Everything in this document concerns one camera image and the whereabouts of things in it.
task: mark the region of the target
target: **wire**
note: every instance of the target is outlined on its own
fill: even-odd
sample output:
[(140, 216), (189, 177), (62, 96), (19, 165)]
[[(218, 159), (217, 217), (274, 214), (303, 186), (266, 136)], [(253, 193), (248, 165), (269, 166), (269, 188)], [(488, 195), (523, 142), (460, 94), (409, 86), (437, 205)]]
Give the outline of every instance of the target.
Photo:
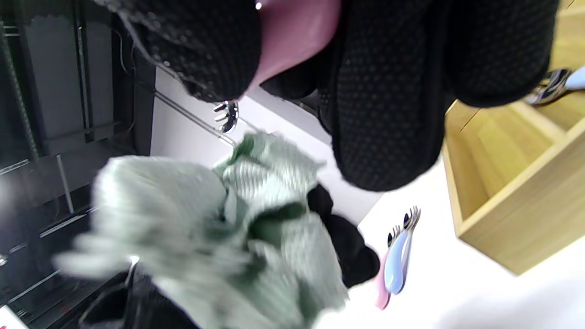
[(126, 65), (124, 64), (124, 39), (122, 38), (122, 34), (120, 33), (120, 31), (112, 28), (112, 31), (114, 31), (117, 35), (118, 38), (120, 38), (120, 66), (122, 66), (122, 70), (124, 71), (124, 73), (126, 75), (130, 74), (130, 71), (126, 68)]

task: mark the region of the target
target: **wooden shelf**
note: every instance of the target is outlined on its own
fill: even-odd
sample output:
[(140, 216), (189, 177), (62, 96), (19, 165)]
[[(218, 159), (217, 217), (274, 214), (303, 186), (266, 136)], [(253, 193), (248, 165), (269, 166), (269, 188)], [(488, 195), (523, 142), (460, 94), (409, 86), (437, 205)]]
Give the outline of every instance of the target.
[(536, 110), (568, 131), (585, 118), (585, 91), (573, 91), (550, 104), (536, 107)]
[(464, 191), (458, 193), (459, 221), (465, 221), (514, 180), (555, 138), (565, 136), (533, 109), (518, 108), (471, 109), (456, 102), (449, 109), (446, 149), (455, 185)]
[(523, 103), (456, 102), (443, 157), (458, 237), (509, 270), (585, 235), (585, 120), (565, 131)]

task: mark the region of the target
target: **metal rod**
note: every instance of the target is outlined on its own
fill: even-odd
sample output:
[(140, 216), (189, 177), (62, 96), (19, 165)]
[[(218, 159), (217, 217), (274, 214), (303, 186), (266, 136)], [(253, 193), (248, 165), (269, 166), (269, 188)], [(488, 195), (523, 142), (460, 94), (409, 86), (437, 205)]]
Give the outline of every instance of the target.
[(35, 144), (35, 137), (33, 136), (32, 128), (30, 127), (29, 117), (26, 113), (25, 102), (22, 97), (22, 91), (20, 90), (19, 83), (18, 83), (18, 76), (16, 75), (16, 69), (14, 67), (14, 61), (12, 60), (12, 54), (10, 51), (10, 47), (8, 46), (8, 39), (6, 38), (6, 34), (4, 33), (4, 21), (0, 19), (0, 43), (2, 46), (2, 52), (4, 53), (4, 58), (6, 60), (6, 65), (8, 66), (8, 74), (10, 75), (10, 79), (12, 80), (12, 87), (14, 88), (14, 94), (16, 96), (16, 104), (18, 106), (20, 120), (22, 121), (22, 125), (25, 129), (26, 141), (29, 144), (30, 152), (32, 154), (32, 158), (34, 161), (39, 160), (39, 151), (37, 150)]
[(55, 226), (55, 227), (53, 227), (53, 228), (50, 228), (50, 229), (48, 229), (48, 230), (47, 230), (47, 231), (45, 231), (45, 232), (42, 232), (42, 233), (40, 234), (40, 237), (41, 237), (41, 238), (44, 238), (44, 237), (46, 237), (47, 235), (49, 235), (49, 234), (51, 234), (51, 233), (55, 233), (55, 232), (57, 232), (58, 230), (60, 230), (60, 229), (64, 228), (65, 226), (67, 226), (67, 225), (69, 225), (69, 224), (72, 224), (72, 223), (74, 223), (74, 222), (76, 222), (76, 221), (78, 221), (78, 220), (80, 220), (80, 219), (84, 218), (85, 216), (87, 216), (87, 214), (77, 215), (77, 216), (73, 217), (73, 218), (72, 218), (72, 219), (70, 219), (70, 220), (64, 221), (64, 222), (62, 222), (61, 224), (59, 224), (59, 225), (57, 225), (57, 226)]
[(57, 270), (57, 271), (53, 272), (51, 275), (49, 275), (48, 277), (46, 277), (46, 278), (42, 279), (41, 281), (33, 284), (30, 288), (28, 288), (25, 291), (17, 294), (13, 299), (10, 299), (7, 304), (14, 303), (18, 298), (21, 298), (22, 296), (28, 294), (31, 290), (33, 290), (34, 288), (36, 288), (36, 287), (42, 285), (43, 283), (47, 282), (47, 280), (51, 279), (53, 276), (59, 274), (60, 272), (61, 272), (61, 270)]
[(63, 182), (63, 187), (65, 188), (65, 198), (67, 199), (67, 208), (69, 208), (69, 213), (72, 214), (73, 211), (73, 201), (71, 201), (71, 193), (69, 192), (69, 184), (67, 184), (67, 177), (65, 176), (65, 170), (63, 169), (63, 161), (61, 161), (61, 154), (57, 155), (57, 164), (59, 165), (59, 173), (61, 174), (61, 181)]
[(182, 116), (186, 117), (189, 121), (193, 122), (194, 124), (200, 126), (201, 128), (203, 128), (206, 131), (210, 132), (211, 134), (215, 135), (218, 139), (223, 140), (224, 142), (226, 142), (227, 144), (229, 144), (231, 147), (235, 147), (236, 146), (236, 142), (234, 142), (230, 138), (226, 137), (224, 134), (218, 132), (213, 127), (211, 127), (208, 124), (206, 124), (203, 120), (199, 119), (193, 113), (187, 111), (186, 108), (184, 108), (181, 105), (177, 104), (176, 102), (174, 102), (169, 97), (166, 97), (164, 94), (160, 93), (159, 91), (155, 91), (154, 92), (154, 96), (157, 97), (158, 99), (160, 99), (161, 101), (163, 101), (165, 104), (167, 104), (173, 110), (175, 110), (178, 113), (180, 113)]
[(29, 163), (30, 163), (29, 162), (29, 159), (25, 159), (25, 160), (22, 160), (20, 162), (15, 163), (15, 164), (13, 164), (11, 166), (8, 166), (8, 167), (6, 167), (4, 169), (0, 169), (0, 176), (3, 175), (3, 174), (7, 174), (7, 173), (9, 173), (9, 172), (11, 172), (13, 170), (16, 170), (16, 169), (18, 169), (18, 168), (20, 168), (22, 166), (26, 166)]

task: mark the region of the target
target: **textured black fabric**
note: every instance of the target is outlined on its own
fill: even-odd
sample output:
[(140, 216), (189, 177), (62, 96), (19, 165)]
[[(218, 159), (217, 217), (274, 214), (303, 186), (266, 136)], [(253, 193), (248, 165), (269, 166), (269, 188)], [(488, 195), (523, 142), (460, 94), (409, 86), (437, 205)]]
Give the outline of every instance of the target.
[(548, 67), (558, 3), (345, 0), (316, 78), (344, 179), (400, 188), (435, 163), (451, 100), (491, 107), (529, 93)]
[(150, 276), (137, 267), (129, 295), (125, 329), (196, 329), (182, 309), (164, 297)]
[[(203, 101), (239, 97), (261, 52), (254, 0), (99, 0), (138, 44)], [(522, 98), (547, 71), (559, 0), (342, 0), (331, 44), (263, 84), (297, 99), (317, 86), (318, 117), (345, 180), (400, 188), (441, 151), (445, 105)]]
[(254, 0), (95, 0), (129, 20), (147, 56), (207, 102), (239, 98), (260, 61)]
[(446, 72), (457, 97), (493, 107), (532, 91), (549, 66), (555, 0), (456, 0)]
[(270, 94), (287, 100), (300, 100), (317, 89), (320, 58), (315, 56), (260, 84)]
[(347, 288), (364, 283), (380, 270), (380, 259), (365, 245), (362, 234), (347, 219), (333, 215), (333, 200), (327, 189), (317, 185), (307, 195), (309, 209), (319, 214), (339, 259), (343, 284)]

